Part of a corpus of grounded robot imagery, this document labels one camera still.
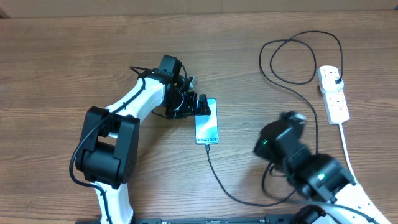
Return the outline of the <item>blue Galaxy smartphone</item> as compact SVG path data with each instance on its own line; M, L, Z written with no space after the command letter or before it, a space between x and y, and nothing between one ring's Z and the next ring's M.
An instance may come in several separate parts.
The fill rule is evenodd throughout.
M217 100L208 99L210 115L195 116L195 142L198 145L219 143Z

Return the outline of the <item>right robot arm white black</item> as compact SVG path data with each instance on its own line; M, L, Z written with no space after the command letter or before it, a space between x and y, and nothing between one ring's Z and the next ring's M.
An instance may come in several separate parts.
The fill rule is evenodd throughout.
M293 111L261 129L254 153L275 165L305 201L291 223L388 223L338 159L300 142L306 118Z

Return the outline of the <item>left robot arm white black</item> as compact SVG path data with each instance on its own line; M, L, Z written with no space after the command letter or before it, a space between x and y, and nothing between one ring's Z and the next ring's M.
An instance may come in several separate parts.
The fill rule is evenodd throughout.
M132 90L86 112L68 168L74 183L95 190L101 210L97 223L134 223L127 183L137 163L140 125L153 109L164 106L168 120L211 114L206 95L193 91L195 79L178 58L164 55L157 68L130 69L137 73Z

